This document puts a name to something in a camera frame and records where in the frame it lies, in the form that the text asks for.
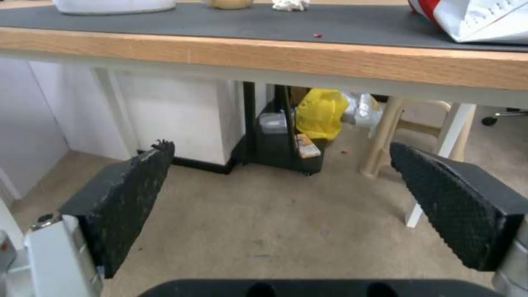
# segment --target black textured gripper pad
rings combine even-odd
[[[141,232],[174,157],[162,141],[130,160],[103,168],[59,210],[79,219],[95,266],[112,278]]]
[[[400,143],[391,144],[390,154],[392,166],[462,263],[495,271],[528,213],[528,200],[476,165]]]

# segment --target office chair wheel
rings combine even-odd
[[[485,117],[482,119],[482,124],[484,126],[493,126],[497,124],[497,118],[496,117]]]

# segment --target black baseboard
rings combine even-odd
[[[238,151],[240,151],[241,144],[243,143],[244,137],[238,142],[238,144],[233,149],[233,152],[231,153],[231,158],[229,158],[229,161],[225,165],[218,165],[214,163],[209,162],[202,162],[192,159],[186,159],[181,157],[174,157],[172,159],[173,165],[179,165],[183,167],[189,167],[194,169],[200,169],[205,170],[213,173],[219,173],[219,174],[229,174],[233,170],[233,168],[236,166],[236,164],[239,163]],[[137,150],[138,154],[144,153],[143,150]]]

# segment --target yellow plastic bag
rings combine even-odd
[[[311,139],[333,140],[341,132],[348,100],[338,90],[312,89],[297,107],[297,129]]]

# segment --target plastic container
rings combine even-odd
[[[173,9],[176,0],[53,0],[65,14],[127,14]]]
[[[286,124],[286,116],[284,113],[280,114],[261,114],[259,117],[260,127],[265,134],[286,134],[288,133],[288,125]]]
[[[253,5],[253,0],[203,0],[203,3],[221,10],[240,10]]]

